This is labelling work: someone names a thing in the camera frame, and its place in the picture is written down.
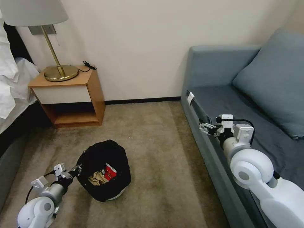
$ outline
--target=wall plate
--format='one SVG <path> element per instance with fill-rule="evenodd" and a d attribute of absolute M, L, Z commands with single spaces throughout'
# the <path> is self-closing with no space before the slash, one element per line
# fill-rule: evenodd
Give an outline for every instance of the wall plate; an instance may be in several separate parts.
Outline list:
<path fill-rule="evenodd" d="M 32 35 L 43 35 L 42 29 L 40 26 L 29 26 L 29 30 Z M 47 34 L 56 34 L 56 30 L 53 25 L 44 25 L 44 28 Z"/>

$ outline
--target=sofa cushion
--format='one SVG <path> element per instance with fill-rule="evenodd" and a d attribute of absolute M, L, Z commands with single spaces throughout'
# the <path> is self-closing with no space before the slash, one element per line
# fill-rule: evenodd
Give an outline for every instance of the sofa cushion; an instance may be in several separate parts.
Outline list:
<path fill-rule="evenodd" d="M 304 136 L 304 35 L 277 30 L 233 80 L 292 138 Z"/>
<path fill-rule="evenodd" d="M 247 119 L 254 124 L 252 148 L 266 154 L 284 179 L 296 183 L 304 190 L 304 138 L 292 140 L 249 97 L 233 86 L 189 88 L 205 116 L 216 123 L 216 116 L 233 114 L 234 118 Z"/>

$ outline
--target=blue sofa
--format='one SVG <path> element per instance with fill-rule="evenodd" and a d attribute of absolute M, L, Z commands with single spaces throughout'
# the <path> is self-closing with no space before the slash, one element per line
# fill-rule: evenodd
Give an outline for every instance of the blue sofa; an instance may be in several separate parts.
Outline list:
<path fill-rule="evenodd" d="M 234 182 L 219 141 L 199 130 L 199 119 L 215 124 L 216 116 L 233 114 L 235 118 L 250 120 L 256 129 L 253 149 L 265 153 L 283 178 L 304 189 L 304 140 L 293 140 L 249 96 L 232 85 L 260 48 L 257 45 L 191 47 L 181 96 L 184 113 L 232 228 L 274 225 L 260 210 L 258 199 Z M 188 104 L 187 91 L 194 94 L 196 107 Z"/>

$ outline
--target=bed frame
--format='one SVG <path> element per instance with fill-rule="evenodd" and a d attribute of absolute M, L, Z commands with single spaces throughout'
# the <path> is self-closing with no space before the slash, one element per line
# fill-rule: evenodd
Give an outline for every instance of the bed frame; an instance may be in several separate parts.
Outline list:
<path fill-rule="evenodd" d="M 4 24 L 14 58 L 33 62 L 20 35 L 13 26 Z M 0 134 L 0 212 L 19 169 L 26 144 L 26 135 L 35 125 L 50 125 L 40 105 L 30 105 L 3 133 Z"/>

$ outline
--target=beige carpet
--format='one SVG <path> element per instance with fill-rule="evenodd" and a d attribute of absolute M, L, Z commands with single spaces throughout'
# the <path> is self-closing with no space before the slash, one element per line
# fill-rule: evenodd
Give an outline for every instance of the beige carpet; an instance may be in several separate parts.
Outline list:
<path fill-rule="evenodd" d="M 17 227 L 32 180 L 58 163 L 74 166 L 83 150 L 107 139 L 125 148 L 131 184 L 118 199 L 100 203 L 75 179 L 52 228 L 228 227 L 179 102 L 110 105 L 101 127 L 34 129 L 0 227 Z"/>

